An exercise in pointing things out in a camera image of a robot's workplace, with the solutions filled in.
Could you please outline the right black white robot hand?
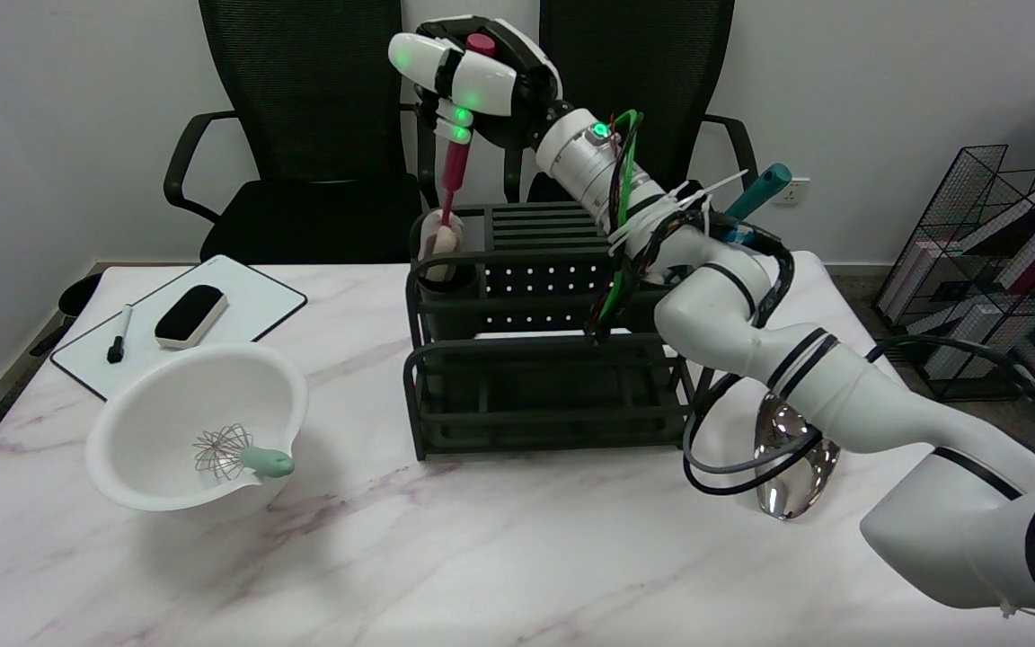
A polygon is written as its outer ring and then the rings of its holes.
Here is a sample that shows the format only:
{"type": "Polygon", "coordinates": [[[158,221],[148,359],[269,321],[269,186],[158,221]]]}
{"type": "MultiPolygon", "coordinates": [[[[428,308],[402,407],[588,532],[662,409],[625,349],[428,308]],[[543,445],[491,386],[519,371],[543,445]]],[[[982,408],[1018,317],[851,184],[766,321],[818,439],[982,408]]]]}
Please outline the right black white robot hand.
{"type": "Polygon", "coordinates": [[[538,45],[500,18],[457,14],[395,34],[394,69],[414,87],[420,123],[452,142],[478,135],[533,150],[562,102],[562,79],[538,45]]]}

